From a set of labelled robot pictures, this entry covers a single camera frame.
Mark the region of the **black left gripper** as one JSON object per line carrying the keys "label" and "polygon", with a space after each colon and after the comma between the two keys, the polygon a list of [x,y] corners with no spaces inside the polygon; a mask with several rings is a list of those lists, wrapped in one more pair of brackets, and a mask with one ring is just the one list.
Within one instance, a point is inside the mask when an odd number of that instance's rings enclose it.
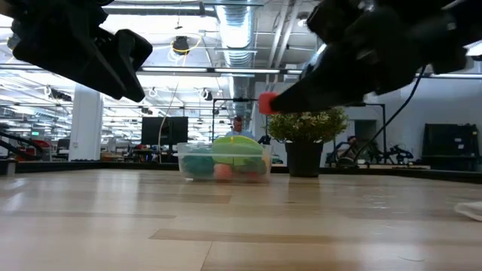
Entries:
{"label": "black left gripper", "polygon": [[13,56],[97,90],[112,98],[134,102],[145,98],[136,72],[151,55],[153,46],[129,29],[114,35],[114,67],[107,66],[90,45],[106,31],[103,8],[113,0],[0,0],[0,14],[10,17],[13,35],[7,46]]}

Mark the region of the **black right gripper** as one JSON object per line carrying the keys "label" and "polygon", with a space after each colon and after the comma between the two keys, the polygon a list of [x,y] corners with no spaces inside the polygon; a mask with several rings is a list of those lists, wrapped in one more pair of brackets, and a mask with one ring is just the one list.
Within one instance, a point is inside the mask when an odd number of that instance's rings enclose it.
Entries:
{"label": "black right gripper", "polygon": [[307,19],[325,44],[305,63],[307,72],[269,97],[270,113],[319,111],[360,102],[409,84],[430,65],[452,70],[452,0],[321,0]]}

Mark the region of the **large pink plush cube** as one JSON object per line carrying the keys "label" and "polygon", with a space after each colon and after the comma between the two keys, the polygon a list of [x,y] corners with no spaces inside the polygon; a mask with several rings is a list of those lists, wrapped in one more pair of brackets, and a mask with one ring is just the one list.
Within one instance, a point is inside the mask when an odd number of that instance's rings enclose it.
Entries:
{"label": "large pink plush cube", "polygon": [[276,93],[272,92],[262,93],[258,99],[259,112],[265,115],[278,114],[279,112],[274,110],[270,104],[277,96]]}

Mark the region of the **light green toy starfruit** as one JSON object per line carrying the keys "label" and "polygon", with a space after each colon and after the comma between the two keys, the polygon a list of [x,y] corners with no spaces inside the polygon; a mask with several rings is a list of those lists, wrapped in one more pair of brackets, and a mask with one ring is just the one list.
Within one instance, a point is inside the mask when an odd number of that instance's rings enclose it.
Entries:
{"label": "light green toy starfruit", "polygon": [[212,154],[216,163],[245,166],[249,163],[260,163],[264,148],[254,139],[242,135],[230,135],[214,140]]}

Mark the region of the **small red-pink cube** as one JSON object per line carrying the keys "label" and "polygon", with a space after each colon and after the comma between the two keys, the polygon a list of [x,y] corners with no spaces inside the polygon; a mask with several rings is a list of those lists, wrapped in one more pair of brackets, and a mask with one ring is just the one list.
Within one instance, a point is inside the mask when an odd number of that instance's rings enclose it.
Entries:
{"label": "small red-pink cube", "polygon": [[213,175],[217,180],[229,181],[232,178],[233,170],[231,165],[217,163],[214,165]]}

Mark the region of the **clear plastic tupperware container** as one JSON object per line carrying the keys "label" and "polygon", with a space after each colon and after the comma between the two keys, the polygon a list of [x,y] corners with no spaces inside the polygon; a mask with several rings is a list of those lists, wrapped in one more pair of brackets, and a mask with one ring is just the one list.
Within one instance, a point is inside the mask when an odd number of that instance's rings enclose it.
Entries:
{"label": "clear plastic tupperware container", "polygon": [[[272,157],[272,151],[270,146],[268,145],[261,145],[264,148],[264,156],[270,155]],[[178,167],[179,171],[181,172],[182,176],[186,179],[192,179],[195,181],[221,181],[217,180],[214,175],[212,176],[194,176],[189,174],[185,170],[183,159],[186,156],[210,156],[212,157],[212,144],[178,144]],[[249,163],[245,166],[232,166],[233,174],[232,178],[229,181],[247,181],[245,174],[247,172],[257,172],[260,175],[260,180],[263,181],[266,179],[271,172],[271,168],[266,170],[266,166],[264,161],[262,160],[260,163]]]}

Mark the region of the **white building pillar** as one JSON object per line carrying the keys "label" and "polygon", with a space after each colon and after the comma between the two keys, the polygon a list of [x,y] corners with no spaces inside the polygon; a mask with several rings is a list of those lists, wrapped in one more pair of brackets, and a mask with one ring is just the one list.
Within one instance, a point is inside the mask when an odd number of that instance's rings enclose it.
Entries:
{"label": "white building pillar", "polygon": [[102,94],[82,84],[76,84],[69,161],[100,160],[102,116]]}

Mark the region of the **black computer monitor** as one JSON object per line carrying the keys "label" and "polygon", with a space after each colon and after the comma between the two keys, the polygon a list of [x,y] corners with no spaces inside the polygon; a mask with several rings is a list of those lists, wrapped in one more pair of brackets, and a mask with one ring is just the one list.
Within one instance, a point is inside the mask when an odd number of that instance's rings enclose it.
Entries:
{"label": "black computer monitor", "polygon": [[142,145],[177,145],[188,141],[187,117],[143,117]]}

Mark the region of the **artificial plant in black pot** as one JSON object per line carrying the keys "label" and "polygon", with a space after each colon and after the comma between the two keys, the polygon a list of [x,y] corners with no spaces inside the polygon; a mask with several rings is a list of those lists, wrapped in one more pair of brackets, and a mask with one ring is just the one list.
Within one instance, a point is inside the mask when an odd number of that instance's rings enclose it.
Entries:
{"label": "artificial plant in black pot", "polygon": [[303,178],[319,176],[324,144],[346,127],[347,115],[342,108],[273,114],[267,124],[271,137],[285,146],[289,175]]}

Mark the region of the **cluttered background desk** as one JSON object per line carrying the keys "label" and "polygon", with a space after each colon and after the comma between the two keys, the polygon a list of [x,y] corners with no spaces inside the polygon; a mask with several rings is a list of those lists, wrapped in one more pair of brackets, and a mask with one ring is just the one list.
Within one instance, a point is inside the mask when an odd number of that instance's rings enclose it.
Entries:
{"label": "cluttered background desk", "polygon": [[102,162],[120,163],[178,163],[176,151],[158,148],[154,145],[134,145],[116,148],[115,151],[102,151]]}

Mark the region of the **long ceiling light bar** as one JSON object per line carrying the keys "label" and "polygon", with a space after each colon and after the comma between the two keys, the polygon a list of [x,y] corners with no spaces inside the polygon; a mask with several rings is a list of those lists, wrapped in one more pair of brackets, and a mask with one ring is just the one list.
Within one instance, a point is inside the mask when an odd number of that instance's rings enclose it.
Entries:
{"label": "long ceiling light bar", "polygon": [[175,66],[144,66],[140,72],[159,73],[216,73],[243,75],[300,75],[300,69],[254,69],[254,68],[213,68],[213,67],[175,67]]}
{"label": "long ceiling light bar", "polygon": [[423,78],[434,79],[456,79],[456,80],[482,80],[482,74],[474,73],[449,73],[449,74],[433,74],[433,73],[416,73],[415,77],[422,76]]}

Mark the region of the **black background robot arms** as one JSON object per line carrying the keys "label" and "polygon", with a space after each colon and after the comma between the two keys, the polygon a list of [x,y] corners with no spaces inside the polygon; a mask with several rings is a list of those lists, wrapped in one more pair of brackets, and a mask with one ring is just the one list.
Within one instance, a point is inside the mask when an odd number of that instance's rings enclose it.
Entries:
{"label": "black background robot arms", "polygon": [[336,168],[356,168],[359,165],[408,165],[413,159],[411,152],[399,145],[381,151],[376,142],[370,142],[365,148],[364,142],[359,142],[355,135],[351,135],[346,142],[340,142],[331,153],[327,153],[325,165]]}

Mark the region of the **red and black background machine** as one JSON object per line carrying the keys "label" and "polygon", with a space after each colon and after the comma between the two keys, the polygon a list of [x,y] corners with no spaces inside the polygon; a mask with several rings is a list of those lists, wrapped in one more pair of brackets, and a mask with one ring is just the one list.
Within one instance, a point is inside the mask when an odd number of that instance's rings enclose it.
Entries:
{"label": "red and black background machine", "polygon": [[25,139],[0,130],[0,158],[50,162],[50,145],[44,141]]}

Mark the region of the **white folded cloth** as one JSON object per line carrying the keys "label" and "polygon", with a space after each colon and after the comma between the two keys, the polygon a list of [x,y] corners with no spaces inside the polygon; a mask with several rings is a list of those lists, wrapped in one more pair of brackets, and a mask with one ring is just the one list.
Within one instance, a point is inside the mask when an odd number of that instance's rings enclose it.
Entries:
{"label": "white folded cloth", "polygon": [[482,222],[482,202],[461,202],[454,207],[454,211],[475,221]]}

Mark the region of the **black metal stand frame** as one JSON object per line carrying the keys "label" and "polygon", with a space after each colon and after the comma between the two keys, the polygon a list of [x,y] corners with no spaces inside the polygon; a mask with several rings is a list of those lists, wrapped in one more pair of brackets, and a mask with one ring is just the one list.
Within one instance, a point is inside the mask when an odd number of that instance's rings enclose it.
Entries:
{"label": "black metal stand frame", "polygon": [[383,104],[383,103],[366,103],[366,102],[359,102],[359,103],[356,103],[354,104],[354,107],[366,107],[366,106],[379,106],[381,107],[382,109],[382,126],[381,128],[373,135],[373,137],[368,141],[366,142],[361,148],[359,148],[355,158],[354,158],[354,161],[357,163],[358,162],[358,158],[361,156],[361,154],[363,153],[363,151],[369,147],[374,141],[375,139],[379,136],[379,135],[382,135],[382,139],[383,139],[383,150],[386,151],[387,149],[387,144],[386,144],[386,105]]}
{"label": "black metal stand frame", "polygon": [[221,99],[221,101],[223,101],[223,102],[232,101],[233,105],[234,105],[234,108],[236,108],[237,103],[239,103],[239,104],[246,103],[249,106],[249,108],[245,109],[243,114],[241,114],[241,115],[238,115],[238,112],[235,111],[234,117],[236,117],[236,116],[242,117],[243,118],[243,129],[248,130],[252,133],[252,124],[253,124],[252,113],[253,113],[253,109],[254,109],[255,99],[238,97],[238,98],[233,98],[233,99],[223,98],[223,99]]}

